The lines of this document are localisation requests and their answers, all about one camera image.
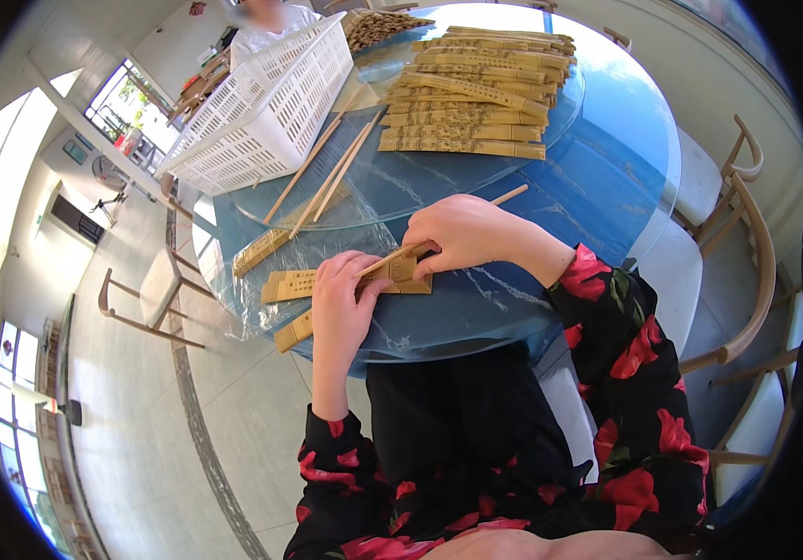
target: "round table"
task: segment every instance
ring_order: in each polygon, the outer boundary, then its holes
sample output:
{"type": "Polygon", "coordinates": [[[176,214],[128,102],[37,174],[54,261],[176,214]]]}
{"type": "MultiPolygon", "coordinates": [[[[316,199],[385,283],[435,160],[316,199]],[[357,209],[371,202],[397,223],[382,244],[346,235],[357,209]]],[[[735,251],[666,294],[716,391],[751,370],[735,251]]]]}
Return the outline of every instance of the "round table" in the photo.
{"type": "MultiPolygon", "coordinates": [[[[354,56],[355,68],[333,105],[338,112],[362,84],[365,94],[299,179],[271,225],[261,223],[291,176],[231,193],[201,196],[194,205],[194,250],[226,310],[225,329],[245,337],[273,332],[311,306],[310,298],[260,303],[270,272],[316,268],[337,252],[385,254],[397,246],[407,217],[454,193],[491,200],[516,186],[529,190],[503,207],[569,245],[582,242],[610,264],[634,266],[653,247],[675,206],[681,151],[675,118],[640,64],[596,31],[520,6],[455,4],[411,11],[434,26],[402,33],[354,56]],[[234,256],[285,218],[321,185],[351,140],[378,110],[378,99],[411,59],[414,40],[440,36],[450,25],[541,30],[573,38],[578,64],[558,92],[543,134],[544,161],[430,152],[377,152],[377,126],[344,178],[346,195],[318,223],[308,224],[241,278],[234,256]]],[[[328,116],[324,128],[335,118],[328,116]]],[[[358,361],[441,359],[515,341],[539,357],[562,331],[542,287],[509,263],[490,263],[433,276],[430,296],[381,297],[358,361]]],[[[294,351],[310,357],[311,338],[294,351]]]]}

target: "blue marble table top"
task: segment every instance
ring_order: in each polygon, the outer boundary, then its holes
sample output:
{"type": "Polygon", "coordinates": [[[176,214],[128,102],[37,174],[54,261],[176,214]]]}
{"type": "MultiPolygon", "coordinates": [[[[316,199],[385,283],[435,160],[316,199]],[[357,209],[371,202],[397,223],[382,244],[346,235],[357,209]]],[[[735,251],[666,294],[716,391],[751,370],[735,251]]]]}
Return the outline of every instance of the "blue marble table top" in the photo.
{"type": "MultiPolygon", "coordinates": [[[[530,8],[457,4],[424,8],[412,15],[436,20],[436,28],[545,30],[573,37],[584,80],[578,114],[548,145],[544,161],[518,161],[506,173],[483,181],[473,194],[491,200],[528,184],[526,193],[504,204],[506,210],[536,222],[569,245],[585,243],[610,264],[621,264],[626,256],[640,263],[667,221],[650,217],[671,214],[681,174],[675,119],[641,65],[596,31],[530,8]]],[[[373,109],[362,112],[372,115],[373,109]]],[[[442,181],[450,184],[454,177],[435,177],[436,185],[442,181]]],[[[307,298],[261,305],[261,284],[270,271],[316,268],[324,258],[351,248],[389,252],[404,235],[409,215],[402,212],[397,218],[355,228],[302,232],[236,279],[230,269],[233,257],[268,229],[249,217],[250,208],[243,207],[247,202],[228,193],[213,199],[202,196],[194,206],[194,248],[200,267],[226,309],[225,330],[240,337],[270,336],[311,305],[307,298]]],[[[359,209],[347,206],[349,210],[337,209],[330,223],[360,219],[359,209]]],[[[512,264],[490,263],[434,275],[431,296],[381,297],[358,358],[361,362],[440,359],[514,341],[528,342],[540,355],[561,330],[537,281],[512,264]]],[[[307,357],[311,350],[310,338],[294,349],[307,357]]]]}

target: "chopstick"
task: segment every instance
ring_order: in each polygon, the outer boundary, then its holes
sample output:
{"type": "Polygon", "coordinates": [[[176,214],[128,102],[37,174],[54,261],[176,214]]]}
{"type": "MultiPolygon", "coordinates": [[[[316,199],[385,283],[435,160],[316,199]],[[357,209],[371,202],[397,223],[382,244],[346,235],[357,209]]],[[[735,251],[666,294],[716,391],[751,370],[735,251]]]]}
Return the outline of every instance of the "chopstick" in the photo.
{"type": "MultiPolygon", "coordinates": [[[[494,199],[492,201],[492,204],[494,204],[495,206],[498,206],[499,204],[506,203],[509,199],[513,198],[514,196],[517,196],[520,193],[525,193],[528,189],[529,189],[528,185],[519,185],[518,187],[516,187],[515,189],[513,189],[512,191],[510,191],[506,195],[501,195],[501,196],[497,197],[496,199],[494,199]]],[[[355,278],[361,278],[365,274],[372,273],[373,271],[375,271],[376,269],[380,268],[385,263],[388,263],[389,261],[391,261],[395,257],[399,256],[400,254],[404,254],[405,252],[411,252],[411,251],[413,251],[413,250],[415,250],[415,249],[417,249],[418,247],[421,247],[421,246],[423,246],[423,245],[422,244],[405,245],[400,249],[396,249],[395,251],[390,252],[389,254],[387,254],[385,257],[383,257],[382,259],[380,259],[376,263],[373,263],[370,266],[368,266],[367,268],[363,269],[360,273],[355,275],[355,278]]]]}
{"type": "Polygon", "coordinates": [[[357,142],[357,146],[355,146],[355,149],[351,152],[351,155],[349,155],[349,158],[346,160],[345,165],[342,166],[342,170],[340,171],[340,173],[336,175],[335,179],[333,179],[333,185],[329,187],[329,190],[327,191],[327,196],[323,197],[323,202],[321,203],[321,207],[317,209],[317,214],[314,215],[314,219],[312,221],[316,222],[317,218],[321,217],[321,212],[323,212],[323,209],[327,207],[327,203],[329,202],[329,197],[333,196],[333,193],[336,191],[336,187],[340,185],[342,177],[345,176],[346,171],[349,170],[349,166],[351,166],[351,162],[355,159],[358,150],[361,149],[361,146],[363,146],[364,141],[367,140],[367,136],[370,135],[370,131],[373,130],[373,127],[376,125],[376,121],[380,120],[380,116],[382,114],[383,114],[382,109],[376,111],[376,115],[373,116],[373,120],[370,121],[370,123],[364,127],[363,136],[361,136],[361,139],[357,142]]]}
{"type": "Polygon", "coordinates": [[[327,140],[329,140],[329,136],[333,134],[333,131],[336,130],[336,127],[340,125],[340,119],[342,118],[342,116],[346,114],[346,111],[349,110],[349,107],[352,105],[352,103],[354,103],[355,101],[357,101],[359,97],[361,97],[361,94],[363,93],[366,87],[367,87],[366,85],[362,85],[360,88],[358,88],[355,95],[353,95],[351,99],[349,99],[349,102],[342,107],[339,115],[337,115],[336,118],[333,119],[333,122],[329,123],[329,126],[327,127],[327,130],[323,132],[323,136],[321,136],[321,139],[317,140],[317,144],[314,145],[314,148],[311,150],[311,153],[308,154],[305,163],[303,163],[302,167],[295,172],[295,176],[293,176],[292,181],[289,181],[289,185],[286,185],[286,188],[283,189],[282,193],[280,193],[280,196],[279,198],[277,198],[277,201],[274,203],[273,207],[271,208],[271,211],[268,212],[268,215],[264,218],[263,222],[264,224],[267,224],[269,221],[271,221],[271,218],[274,217],[274,214],[277,212],[277,208],[279,208],[280,205],[283,204],[283,201],[286,199],[286,196],[289,195],[289,191],[291,191],[292,187],[295,186],[295,182],[298,181],[299,177],[302,176],[302,173],[304,173],[305,170],[308,168],[308,165],[314,160],[314,156],[316,156],[317,152],[321,150],[323,144],[327,143],[327,140]]]}
{"type": "Polygon", "coordinates": [[[290,239],[293,239],[295,237],[295,234],[298,233],[298,229],[301,228],[302,224],[305,223],[305,220],[308,217],[308,214],[311,213],[311,209],[317,203],[318,199],[321,197],[323,192],[327,190],[327,187],[329,186],[330,179],[332,179],[336,175],[336,173],[339,172],[339,170],[343,166],[343,164],[345,164],[346,160],[349,158],[349,155],[351,154],[351,152],[357,146],[357,143],[361,139],[361,136],[363,135],[365,130],[367,130],[366,126],[364,128],[362,128],[361,132],[359,132],[357,134],[357,137],[355,138],[355,140],[352,140],[351,145],[349,146],[349,148],[346,150],[346,152],[344,154],[342,154],[342,157],[340,158],[340,160],[338,162],[336,162],[336,167],[333,168],[333,170],[327,176],[326,180],[323,181],[323,185],[321,185],[321,188],[317,189],[317,192],[314,193],[314,196],[312,196],[311,200],[308,201],[308,205],[305,208],[305,212],[302,214],[301,218],[298,218],[298,222],[295,224],[295,228],[293,228],[292,232],[289,234],[289,238],[290,239]]]}
{"type": "Polygon", "coordinates": [[[277,198],[277,201],[274,203],[273,207],[271,208],[271,211],[268,212],[267,216],[265,216],[263,223],[267,224],[269,221],[271,221],[271,218],[274,217],[274,213],[277,212],[277,208],[279,208],[280,205],[283,204],[283,201],[289,194],[289,191],[292,190],[292,187],[295,186],[295,182],[298,181],[299,177],[302,176],[302,173],[308,168],[308,164],[312,162],[314,156],[316,156],[317,152],[321,150],[323,144],[327,143],[327,140],[329,139],[330,135],[333,134],[333,131],[335,131],[339,125],[340,125],[339,117],[334,118],[333,122],[329,123],[329,126],[327,127],[327,130],[323,133],[323,136],[321,136],[321,139],[317,140],[317,144],[314,145],[314,148],[311,150],[311,153],[308,154],[308,158],[305,160],[305,163],[303,163],[302,167],[295,172],[295,176],[292,178],[292,181],[289,181],[289,185],[286,185],[286,188],[283,189],[282,193],[280,193],[280,196],[279,198],[277,198]]]}

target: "hand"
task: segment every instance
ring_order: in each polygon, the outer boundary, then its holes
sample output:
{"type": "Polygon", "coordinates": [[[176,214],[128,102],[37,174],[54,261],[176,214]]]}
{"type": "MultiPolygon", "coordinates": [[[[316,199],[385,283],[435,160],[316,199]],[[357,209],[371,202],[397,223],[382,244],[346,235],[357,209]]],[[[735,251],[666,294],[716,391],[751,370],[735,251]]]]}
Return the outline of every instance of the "hand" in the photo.
{"type": "Polygon", "coordinates": [[[414,213],[402,245],[439,252],[418,263],[414,278],[468,266],[509,261],[550,287],[575,252],[538,225],[481,198],[454,195],[414,213]]]}
{"type": "Polygon", "coordinates": [[[379,260],[373,254],[346,251],[318,267],[312,302],[316,371],[342,376],[349,372],[355,353],[370,330],[376,297],[392,285],[391,280],[375,280],[363,289],[360,301],[356,302],[355,274],[379,260]]]}

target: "left hand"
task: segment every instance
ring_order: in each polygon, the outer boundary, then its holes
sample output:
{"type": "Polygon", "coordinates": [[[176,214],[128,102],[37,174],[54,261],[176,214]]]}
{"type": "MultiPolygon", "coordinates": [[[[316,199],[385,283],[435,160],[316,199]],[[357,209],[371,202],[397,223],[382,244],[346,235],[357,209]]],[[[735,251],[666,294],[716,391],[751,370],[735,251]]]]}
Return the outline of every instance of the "left hand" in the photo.
{"type": "Polygon", "coordinates": [[[315,373],[331,372],[346,375],[361,347],[367,331],[376,297],[391,280],[375,280],[363,289],[361,300],[355,301],[355,288],[361,272],[380,257],[361,251],[346,251],[327,259],[317,268],[314,277],[314,301],[312,322],[314,324],[315,373]]]}

